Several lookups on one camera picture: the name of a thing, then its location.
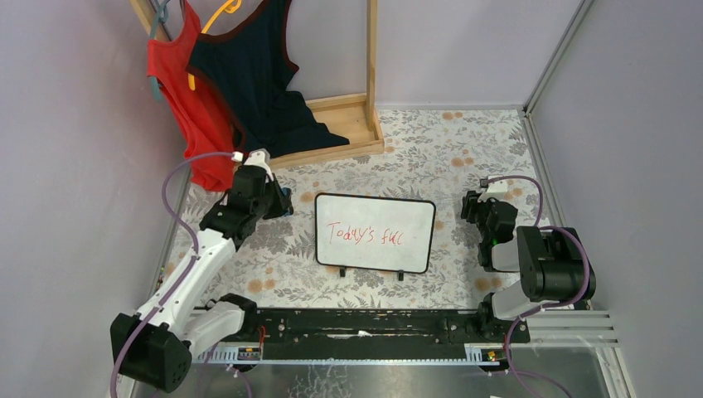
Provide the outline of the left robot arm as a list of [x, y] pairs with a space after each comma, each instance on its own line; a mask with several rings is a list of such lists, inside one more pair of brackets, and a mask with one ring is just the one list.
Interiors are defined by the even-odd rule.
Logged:
[[236, 170], [232, 187], [192, 233], [186, 258], [135, 314], [120, 313], [112, 322], [112, 397], [118, 394], [118, 376], [167, 393], [176, 390], [195, 357], [243, 329], [247, 314], [255, 310], [247, 298], [226, 298], [197, 317], [192, 310], [260, 220], [292, 213], [290, 191], [279, 185], [269, 167], [242, 165]]

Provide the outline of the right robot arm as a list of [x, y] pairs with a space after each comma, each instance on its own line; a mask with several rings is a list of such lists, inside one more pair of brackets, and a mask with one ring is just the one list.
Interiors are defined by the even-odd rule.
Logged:
[[573, 228], [518, 226], [517, 209], [484, 192], [469, 191], [461, 217], [481, 237], [478, 263], [487, 272], [517, 274], [510, 287], [489, 294], [478, 311], [489, 320], [511, 321], [545, 308], [589, 300], [596, 276]]

